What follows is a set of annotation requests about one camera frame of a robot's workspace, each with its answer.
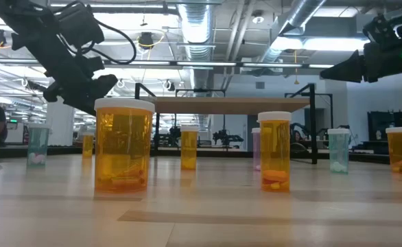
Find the medium orange pill bottle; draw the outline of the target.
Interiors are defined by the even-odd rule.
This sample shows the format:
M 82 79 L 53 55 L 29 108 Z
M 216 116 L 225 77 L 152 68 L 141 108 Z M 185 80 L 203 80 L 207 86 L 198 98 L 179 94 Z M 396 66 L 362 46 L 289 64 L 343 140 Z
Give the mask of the medium orange pill bottle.
M 291 118 L 291 113 L 283 111 L 258 114 L 261 148 L 261 189 L 264 191 L 290 191 Z

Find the long suspended light rail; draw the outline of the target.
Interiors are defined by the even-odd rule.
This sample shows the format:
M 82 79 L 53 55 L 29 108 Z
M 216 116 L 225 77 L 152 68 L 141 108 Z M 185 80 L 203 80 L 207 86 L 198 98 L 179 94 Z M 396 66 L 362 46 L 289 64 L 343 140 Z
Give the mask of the long suspended light rail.
M 0 58 L 0 64 L 40 64 L 35 59 Z M 295 68 L 295 69 L 328 69 L 332 64 L 307 63 L 256 63 L 256 62 L 200 62 L 200 61 L 165 61 L 165 60 L 135 60 L 129 66 L 149 67 L 245 67 L 245 68 Z

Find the white building column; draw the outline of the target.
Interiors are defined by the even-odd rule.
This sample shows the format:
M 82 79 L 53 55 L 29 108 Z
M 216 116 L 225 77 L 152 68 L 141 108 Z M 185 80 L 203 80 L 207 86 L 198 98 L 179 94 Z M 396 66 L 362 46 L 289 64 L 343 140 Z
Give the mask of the white building column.
M 48 144 L 71 146 L 73 144 L 74 108 L 63 103 L 58 97 L 56 102 L 47 104 L 46 123 L 51 126 Z

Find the silver spiral air duct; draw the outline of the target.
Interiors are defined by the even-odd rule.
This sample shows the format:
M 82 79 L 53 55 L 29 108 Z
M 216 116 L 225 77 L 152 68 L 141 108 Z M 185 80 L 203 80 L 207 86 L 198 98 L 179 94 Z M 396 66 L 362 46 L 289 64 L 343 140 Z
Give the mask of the silver spiral air duct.
M 285 34 L 302 35 L 305 26 L 314 14 L 325 4 L 327 0 L 293 0 L 288 12 L 277 16 L 270 29 L 270 44 L 259 57 L 258 62 L 273 63 L 285 50 L 281 47 Z

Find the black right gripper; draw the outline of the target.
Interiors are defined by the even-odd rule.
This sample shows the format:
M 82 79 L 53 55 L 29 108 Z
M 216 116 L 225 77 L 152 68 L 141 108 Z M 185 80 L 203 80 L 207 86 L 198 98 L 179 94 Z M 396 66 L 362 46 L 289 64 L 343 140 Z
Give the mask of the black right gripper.
M 363 28 L 370 40 L 363 56 L 356 50 L 344 62 L 320 72 L 320 77 L 345 82 L 376 82 L 379 78 L 402 73 L 402 15 L 386 19 L 376 16 Z

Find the seated person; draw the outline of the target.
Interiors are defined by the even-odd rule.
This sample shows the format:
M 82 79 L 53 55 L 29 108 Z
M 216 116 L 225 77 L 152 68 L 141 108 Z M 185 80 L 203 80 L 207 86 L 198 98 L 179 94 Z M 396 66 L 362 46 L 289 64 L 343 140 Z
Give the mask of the seated person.
M 299 131 L 294 130 L 291 135 L 290 150 L 292 153 L 308 153 L 308 145 L 305 139 L 303 139 Z

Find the small orange pill bottle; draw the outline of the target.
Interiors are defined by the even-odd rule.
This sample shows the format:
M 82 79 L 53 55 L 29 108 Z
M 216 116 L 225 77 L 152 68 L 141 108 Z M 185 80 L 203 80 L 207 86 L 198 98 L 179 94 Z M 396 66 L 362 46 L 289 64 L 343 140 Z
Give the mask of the small orange pill bottle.
M 182 126 L 181 130 L 181 169 L 195 170 L 197 163 L 198 127 Z
M 95 134 L 92 132 L 85 132 L 82 135 L 82 157 L 90 158 L 93 155 L 94 149 L 94 137 Z

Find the pink pill bottle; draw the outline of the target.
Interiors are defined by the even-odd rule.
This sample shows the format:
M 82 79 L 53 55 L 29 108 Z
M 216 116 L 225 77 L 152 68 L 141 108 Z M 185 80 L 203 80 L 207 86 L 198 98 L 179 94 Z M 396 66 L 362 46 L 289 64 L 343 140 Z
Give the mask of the pink pill bottle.
M 255 171 L 261 170 L 261 160 L 260 160 L 260 128 L 252 129 L 252 143 L 253 143 L 253 169 Z

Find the teal bottle with white pills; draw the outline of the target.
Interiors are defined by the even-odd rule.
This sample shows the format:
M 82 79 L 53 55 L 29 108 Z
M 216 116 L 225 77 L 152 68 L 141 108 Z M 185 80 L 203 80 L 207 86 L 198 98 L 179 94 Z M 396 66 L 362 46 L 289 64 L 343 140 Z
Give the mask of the teal bottle with white pills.
M 329 138 L 330 171 L 338 174 L 348 174 L 349 129 L 329 129 L 327 134 Z

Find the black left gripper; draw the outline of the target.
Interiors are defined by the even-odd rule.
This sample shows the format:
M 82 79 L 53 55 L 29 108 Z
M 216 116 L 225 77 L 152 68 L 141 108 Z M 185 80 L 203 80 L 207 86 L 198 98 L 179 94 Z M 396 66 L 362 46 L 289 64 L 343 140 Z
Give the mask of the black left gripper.
M 48 102 L 62 97 L 66 105 L 89 115 L 96 115 L 95 101 L 105 97 L 118 82 L 113 74 L 93 79 L 94 73 L 104 68 L 102 59 L 73 51 L 59 37 L 38 39 L 32 43 L 32 55 L 46 69 L 46 76 L 54 79 L 43 91 L 43 97 Z

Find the black metal mounting frame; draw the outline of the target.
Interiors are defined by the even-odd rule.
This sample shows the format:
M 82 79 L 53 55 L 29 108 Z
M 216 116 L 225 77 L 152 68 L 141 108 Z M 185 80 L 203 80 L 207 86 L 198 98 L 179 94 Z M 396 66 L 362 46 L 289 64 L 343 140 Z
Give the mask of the black metal mounting frame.
M 291 159 L 312 159 L 312 153 L 307 152 L 290 152 Z M 328 150 L 319 150 L 316 158 L 318 160 L 329 160 Z M 363 163 L 378 163 L 390 164 L 390 156 L 388 154 L 369 154 L 369 153 L 349 153 L 349 161 L 363 162 Z
M 50 146 L 47 155 L 81 154 L 82 148 L 76 146 Z M 23 158 L 27 156 L 27 146 L 6 146 L 0 148 L 0 158 Z

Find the teal bottle with pink pills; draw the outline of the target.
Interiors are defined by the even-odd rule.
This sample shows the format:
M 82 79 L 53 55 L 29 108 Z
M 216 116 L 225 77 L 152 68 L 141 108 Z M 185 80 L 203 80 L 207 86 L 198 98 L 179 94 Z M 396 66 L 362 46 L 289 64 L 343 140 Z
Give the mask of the teal bottle with pink pills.
M 45 123 L 31 123 L 28 128 L 27 166 L 43 167 L 47 160 L 51 126 Z

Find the wooden shelf with black legs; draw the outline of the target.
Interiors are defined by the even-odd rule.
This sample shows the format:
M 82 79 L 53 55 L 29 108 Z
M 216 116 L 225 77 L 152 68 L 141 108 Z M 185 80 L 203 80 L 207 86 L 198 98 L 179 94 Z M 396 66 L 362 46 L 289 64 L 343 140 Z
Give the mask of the wooden shelf with black legs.
M 157 97 L 141 83 L 135 84 L 134 98 L 140 99 L 140 92 L 152 96 L 156 107 L 155 134 L 159 134 L 162 114 L 196 115 L 257 115 L 266 111 L 294 112 L 309 107 L 311 128 L 311 154 L 313 164 L 318 161 L 316 141 L 316 93 L 315 85 L 308 84 L 288 98 L 248 98 L 248 97 Z

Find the silver round air duct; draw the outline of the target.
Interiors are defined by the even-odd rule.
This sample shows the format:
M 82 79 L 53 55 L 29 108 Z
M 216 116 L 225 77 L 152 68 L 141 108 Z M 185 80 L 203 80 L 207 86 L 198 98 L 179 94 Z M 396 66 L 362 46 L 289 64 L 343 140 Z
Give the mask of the silver round air duct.
M 179 4 L 181 31 L 187 60 L 206 62 L 213 58 L 213 8 L 203 4 Z

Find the black equipment cabinet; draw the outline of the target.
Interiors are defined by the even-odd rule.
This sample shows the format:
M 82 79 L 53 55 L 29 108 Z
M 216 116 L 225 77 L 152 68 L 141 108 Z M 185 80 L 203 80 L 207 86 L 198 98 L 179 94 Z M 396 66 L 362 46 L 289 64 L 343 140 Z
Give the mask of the black equipment cabinet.
M 370 111 L 368 118 L 368 140 L 364 142 L 366 149 L 374 154 L 388 154 L 387 128 L 402 127 L 402 110 Z

